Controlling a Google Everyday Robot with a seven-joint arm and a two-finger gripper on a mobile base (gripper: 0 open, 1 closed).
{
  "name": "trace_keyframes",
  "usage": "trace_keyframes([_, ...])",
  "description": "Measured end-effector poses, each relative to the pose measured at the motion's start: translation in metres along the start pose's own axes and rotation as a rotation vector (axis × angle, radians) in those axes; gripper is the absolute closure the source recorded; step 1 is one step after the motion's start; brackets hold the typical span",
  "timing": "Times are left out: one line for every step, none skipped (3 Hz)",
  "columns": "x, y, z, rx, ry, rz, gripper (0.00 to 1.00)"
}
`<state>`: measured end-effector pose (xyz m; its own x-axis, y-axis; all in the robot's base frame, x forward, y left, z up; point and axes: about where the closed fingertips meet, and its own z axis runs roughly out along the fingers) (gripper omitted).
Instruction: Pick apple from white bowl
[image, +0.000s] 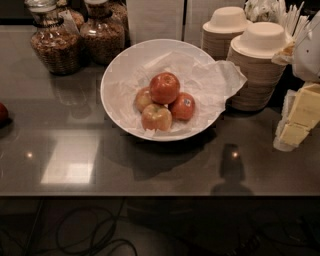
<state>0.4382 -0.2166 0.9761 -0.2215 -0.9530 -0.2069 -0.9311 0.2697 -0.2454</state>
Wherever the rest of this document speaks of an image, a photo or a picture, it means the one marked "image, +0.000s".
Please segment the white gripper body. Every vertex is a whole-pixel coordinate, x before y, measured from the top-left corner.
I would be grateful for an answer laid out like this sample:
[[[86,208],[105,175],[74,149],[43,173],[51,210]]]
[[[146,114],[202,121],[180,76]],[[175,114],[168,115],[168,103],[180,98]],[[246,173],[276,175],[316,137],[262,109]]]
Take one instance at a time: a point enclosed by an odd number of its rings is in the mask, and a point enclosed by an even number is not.
[[[290,110],[293,106],[296,96],[296,91],[289,89],[286,96],[284,97],[283,107],[282,107],[282,116],[287,118]]]

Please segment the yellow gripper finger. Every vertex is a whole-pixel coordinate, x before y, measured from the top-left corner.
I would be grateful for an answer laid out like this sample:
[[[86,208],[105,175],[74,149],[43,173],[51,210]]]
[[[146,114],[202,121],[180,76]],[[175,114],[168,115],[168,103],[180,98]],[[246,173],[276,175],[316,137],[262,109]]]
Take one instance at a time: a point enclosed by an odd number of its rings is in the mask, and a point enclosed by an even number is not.
[[[284,152],[293,151],[299,147],[319,122],[320,84],[305,82],[296,91],[288,117],[282,116],[278,123],[273,141],[274,148]]]

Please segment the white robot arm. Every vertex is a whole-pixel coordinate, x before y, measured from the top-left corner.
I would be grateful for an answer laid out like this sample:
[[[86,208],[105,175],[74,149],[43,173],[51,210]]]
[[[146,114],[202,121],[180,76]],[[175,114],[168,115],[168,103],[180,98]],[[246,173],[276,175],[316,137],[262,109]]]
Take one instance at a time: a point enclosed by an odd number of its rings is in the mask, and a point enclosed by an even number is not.
[[[298,148],[320,122],[320,11],[301,30],[294,43],[275,54],[272,62],[292,65],[293,75],[304,81],[284,98],[273,146],[290,152]]]

